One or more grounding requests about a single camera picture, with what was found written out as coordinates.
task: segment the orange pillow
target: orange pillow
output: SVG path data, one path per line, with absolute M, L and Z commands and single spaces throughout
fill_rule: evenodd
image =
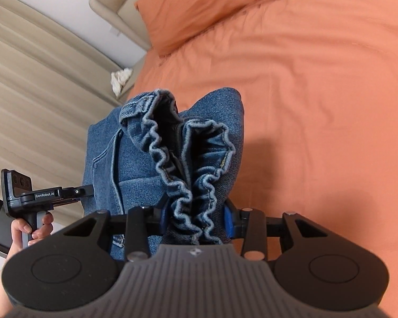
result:
M 135 4 L 160 56 L 255 0 L 138 0 Z

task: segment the round black pad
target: round black pad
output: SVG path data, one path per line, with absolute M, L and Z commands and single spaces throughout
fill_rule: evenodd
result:
M 328 283 L 345 283 L 353 280 L 360 268 L 353 260 L 341 255 L 324 255 L 309 264 L 311 274 Z
M 80 273 L 81 262 L 68 255 L 49 255 L 34 262 L 31 271 L 41 282 L 63 283 Z

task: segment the bed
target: bed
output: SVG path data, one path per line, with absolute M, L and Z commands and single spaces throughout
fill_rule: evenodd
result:
M 297 211 L 377 254 L 390 273 L 381 308 L 398 318 L 398 0 L 256 0 L 166 56 L 136 1 L 90 0 L 148 50 L 129 97 L 169 89 L 182 111 L 236 88 L 245 142 L 232 201 Z

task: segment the metal screw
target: metal screw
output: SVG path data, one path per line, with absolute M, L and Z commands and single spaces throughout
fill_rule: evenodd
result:
M 199 256 L 203 251 L 200 248 L 193 248 L 189 251 L 189 254 L 191 254 L 193 257 Z
M 262 261 L 265 255 L 261 251 L 247 251 L 244 254 L 244 258 L 248 261 Z
M 127 259 L 129 262 L 144 261 L 148 258 L 147 254 L 142 251 L 134 251 L 128 254 Z

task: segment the white tissue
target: white tissue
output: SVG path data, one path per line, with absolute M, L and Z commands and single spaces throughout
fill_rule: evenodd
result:
M 121 95 L 122 89 L 124 88 L 127 81 L 130 79 L 132 74 L 133 70 L 130 68 L 125 68 L 111 74 L 112 90 L 117 98 Z

